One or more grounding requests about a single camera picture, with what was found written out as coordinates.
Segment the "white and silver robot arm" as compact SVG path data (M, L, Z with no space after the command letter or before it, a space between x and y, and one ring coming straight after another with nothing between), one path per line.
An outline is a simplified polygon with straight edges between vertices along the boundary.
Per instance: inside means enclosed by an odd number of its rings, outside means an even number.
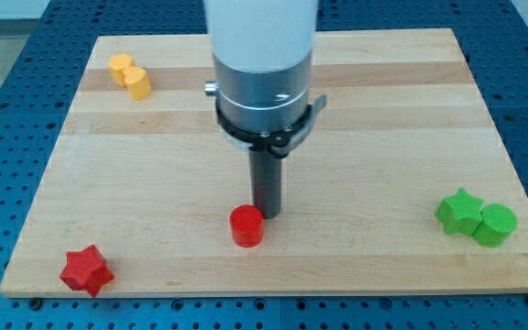
M308 104L317 0L204 0L223 116L249 132L295 123Z

